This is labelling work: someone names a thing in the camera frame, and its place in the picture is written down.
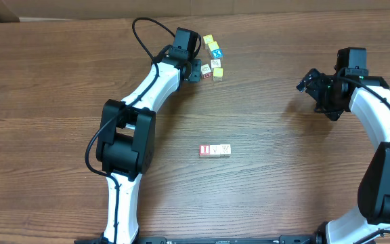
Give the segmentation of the wooden block red letter I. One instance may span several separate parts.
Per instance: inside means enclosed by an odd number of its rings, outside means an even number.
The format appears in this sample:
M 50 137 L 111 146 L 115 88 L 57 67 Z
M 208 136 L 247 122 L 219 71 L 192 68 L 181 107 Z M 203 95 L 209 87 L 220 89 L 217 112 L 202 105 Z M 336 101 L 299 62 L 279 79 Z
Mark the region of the wooden block red letter I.
M 210 155 L 210 146 L 208 144 L 199 146 L 199 157 L 210 157 Z

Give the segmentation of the wooden block red apple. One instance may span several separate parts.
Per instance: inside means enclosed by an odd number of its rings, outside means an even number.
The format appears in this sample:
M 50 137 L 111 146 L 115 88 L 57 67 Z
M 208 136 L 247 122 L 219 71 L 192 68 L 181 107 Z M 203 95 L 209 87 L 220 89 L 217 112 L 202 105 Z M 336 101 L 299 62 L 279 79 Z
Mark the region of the wooden block red apple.
M 220 157 L 221 156 L 221 146 L 220 145 L 210 145 L 209 146 L 209 156 L 210 157 Z

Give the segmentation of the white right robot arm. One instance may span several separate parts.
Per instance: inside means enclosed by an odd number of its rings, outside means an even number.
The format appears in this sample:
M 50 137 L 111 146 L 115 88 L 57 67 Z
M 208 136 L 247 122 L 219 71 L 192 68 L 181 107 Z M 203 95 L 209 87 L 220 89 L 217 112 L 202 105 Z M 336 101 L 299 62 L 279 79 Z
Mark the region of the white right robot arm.
M 335 73 L 311 69 L 297 90 L 315 101 L 315 113 L 337 121 L 344 112 L 355 115 L 364 127 L 374 156 L 360 182 L 357 206 L 336 220 L 320 225 L 300 243 L 374 243 L 390 235 L 390 87 L 371 76 L 367 51 L 347 47 L 337 52 Z

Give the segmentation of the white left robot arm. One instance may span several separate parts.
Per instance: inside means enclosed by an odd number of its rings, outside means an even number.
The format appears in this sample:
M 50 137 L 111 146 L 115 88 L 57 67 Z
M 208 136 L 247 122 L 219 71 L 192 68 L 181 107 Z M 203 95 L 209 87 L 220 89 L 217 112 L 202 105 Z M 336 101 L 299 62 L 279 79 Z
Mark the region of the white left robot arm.
M 137 241 L 139 186 L 154 156 L 156 114 L 181 82 L 200 81 L 199 49 L 200 35 L 178 28 L 141 84 L 122 100 L 105 103 L 95 141 L 108 183 L 108 221 L 98 243 Z

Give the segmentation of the wooden block green side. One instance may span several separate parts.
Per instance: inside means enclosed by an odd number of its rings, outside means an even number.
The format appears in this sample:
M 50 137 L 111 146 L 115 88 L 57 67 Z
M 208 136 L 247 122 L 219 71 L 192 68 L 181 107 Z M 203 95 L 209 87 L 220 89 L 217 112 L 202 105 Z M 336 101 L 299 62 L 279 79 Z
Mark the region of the wooden block green side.
M 220 144 L 219 148 L 221 157 L 229 157 L 232 153 L 230 144 Z

